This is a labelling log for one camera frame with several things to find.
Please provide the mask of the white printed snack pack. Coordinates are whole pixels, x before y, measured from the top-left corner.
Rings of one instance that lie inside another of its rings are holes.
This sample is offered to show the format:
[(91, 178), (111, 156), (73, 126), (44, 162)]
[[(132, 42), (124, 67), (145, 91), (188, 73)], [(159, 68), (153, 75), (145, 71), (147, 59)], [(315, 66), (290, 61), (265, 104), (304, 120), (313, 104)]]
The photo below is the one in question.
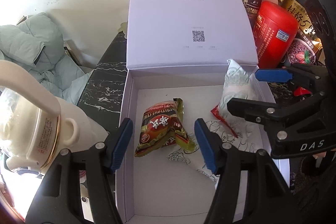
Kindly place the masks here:
[(228, 133), (218, 121), (204, 121), (199, 118), (194, 124), (194, 133), (191, 135), (195, 143), (193, 151), (175, 148), (168, 155), (170, 161), (182, 162), (184, 165), (218, 182), (220, 169), (219, 156), (223, 144), (229, 144), (240, 151), (255, 153), (263, 147), (260, 130), (256, 125), (246, 123), (245, 132), (235, 137)]
[(219, 119), (227, 123), (238, 120), (228, 111), (227, 104), (231, 98), (257, 100), (250, 74), (246, 72), (235, 60), (228, 60), (228, 69), (224, 77), (222, 97), (217, 106)]

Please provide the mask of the red ketchup sachet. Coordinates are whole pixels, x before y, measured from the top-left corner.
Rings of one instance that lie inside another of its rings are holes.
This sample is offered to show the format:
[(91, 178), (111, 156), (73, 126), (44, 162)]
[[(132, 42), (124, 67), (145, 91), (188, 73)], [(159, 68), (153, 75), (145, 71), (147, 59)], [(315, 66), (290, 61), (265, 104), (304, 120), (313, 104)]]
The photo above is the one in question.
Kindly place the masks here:
[(218, 105), (215, 106), (215, 107), (211, 110), (211, 113), (212, 113), (212, 115), (213, 115), (216, 119), (220, 120), (225, 126), (227, 126), (227, 127), (229, 128), (230, 133), (231, 133), (234, 137), (236, 137), (236, 138), (238, 137), (238, 134), (231, 128), (231, 126), (226, 122), (226, 120), (225, 120), (223, 117), (221, 117), (221, 115), (219, 114)]

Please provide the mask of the brown cereal snack pack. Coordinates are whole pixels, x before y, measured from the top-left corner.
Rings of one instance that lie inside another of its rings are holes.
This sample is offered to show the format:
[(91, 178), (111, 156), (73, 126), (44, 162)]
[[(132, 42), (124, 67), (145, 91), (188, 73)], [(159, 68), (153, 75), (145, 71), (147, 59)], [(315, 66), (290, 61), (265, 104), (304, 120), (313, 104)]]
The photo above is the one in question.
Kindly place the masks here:
[(147, 108), (142, 117), (139, 142), (134, 156), (143, 157), (173, 144), (192, 152), (195, 143), (183, 126), (183, 114), (183, 100), (180, 98), (159, 102)]

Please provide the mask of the white smartphone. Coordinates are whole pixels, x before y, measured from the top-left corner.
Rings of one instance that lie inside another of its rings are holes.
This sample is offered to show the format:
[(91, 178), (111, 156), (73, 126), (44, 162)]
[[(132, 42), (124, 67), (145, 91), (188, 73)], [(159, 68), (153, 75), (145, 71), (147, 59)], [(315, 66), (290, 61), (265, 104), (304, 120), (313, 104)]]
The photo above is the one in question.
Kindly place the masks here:
[(89, 197), (87, 187), (84, 185), (87, 180), (86, 174), (85, 170), (79, 170), (80, 196), (83, 202), (87, 202)]

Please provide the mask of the red canister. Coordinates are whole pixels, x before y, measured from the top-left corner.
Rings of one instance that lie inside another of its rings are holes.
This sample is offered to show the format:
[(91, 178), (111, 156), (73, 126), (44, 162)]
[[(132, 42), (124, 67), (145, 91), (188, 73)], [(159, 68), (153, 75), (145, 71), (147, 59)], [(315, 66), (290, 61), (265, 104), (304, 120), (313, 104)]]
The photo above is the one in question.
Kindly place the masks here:
[(299, 24), (286, 9), (273, 2), (261, 4), (253, 27), (253, 37), (260, 69), (274, 69), (293, 42)]

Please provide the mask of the black gold oat bag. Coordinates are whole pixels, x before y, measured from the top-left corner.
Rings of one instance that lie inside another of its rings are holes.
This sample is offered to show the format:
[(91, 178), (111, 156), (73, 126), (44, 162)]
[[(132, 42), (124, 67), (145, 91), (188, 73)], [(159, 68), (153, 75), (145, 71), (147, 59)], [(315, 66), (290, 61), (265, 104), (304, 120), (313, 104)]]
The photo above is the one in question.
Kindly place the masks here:
[(297, 0), (285, 0), (282, 7), (290, 12), (299, 24), (297, 34), (285, 54), (284, 65), (316, 65), (322, 51), (322, 43), (305, 8)]

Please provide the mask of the white cinnamoroll water bottle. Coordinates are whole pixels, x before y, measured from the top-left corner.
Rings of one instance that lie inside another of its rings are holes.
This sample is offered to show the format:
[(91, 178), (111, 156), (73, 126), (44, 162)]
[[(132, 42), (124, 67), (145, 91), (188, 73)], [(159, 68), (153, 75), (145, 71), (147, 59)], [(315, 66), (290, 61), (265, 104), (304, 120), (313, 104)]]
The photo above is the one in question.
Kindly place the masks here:
[(46, 174), (61, 150), (84, 151), (107, 136), (81, 108), (1, 61), (1, 151), (10, 171)]

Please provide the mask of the lavender open gift box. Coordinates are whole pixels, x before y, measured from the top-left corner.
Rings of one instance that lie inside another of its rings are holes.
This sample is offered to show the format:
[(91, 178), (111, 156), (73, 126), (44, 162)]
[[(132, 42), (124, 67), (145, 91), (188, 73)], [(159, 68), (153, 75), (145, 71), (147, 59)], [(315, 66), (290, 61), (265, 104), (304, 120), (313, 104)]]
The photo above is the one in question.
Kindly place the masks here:
[(130, 0), (121, 117), (134, 133), (116, 174), (116, 200), (126, 223), (203, 223), (214, 182), (187, 166), (175, 145), (135, 157), (143, 113), (180, 98), (183, 125), (214, 125), (228, 60), (257, 69), (251, 26), (242, 0)]

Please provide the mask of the grey-green puffer jacket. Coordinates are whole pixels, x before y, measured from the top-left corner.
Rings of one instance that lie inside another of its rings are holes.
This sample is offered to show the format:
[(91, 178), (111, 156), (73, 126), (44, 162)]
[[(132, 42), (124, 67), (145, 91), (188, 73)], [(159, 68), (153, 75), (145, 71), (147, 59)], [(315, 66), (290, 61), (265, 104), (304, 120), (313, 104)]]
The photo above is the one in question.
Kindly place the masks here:
[(1, 26), (1, 59), (18, 64), (54, 96), (74, 105), (91, 76), (66, 54), (58, 25), (45, 13)]

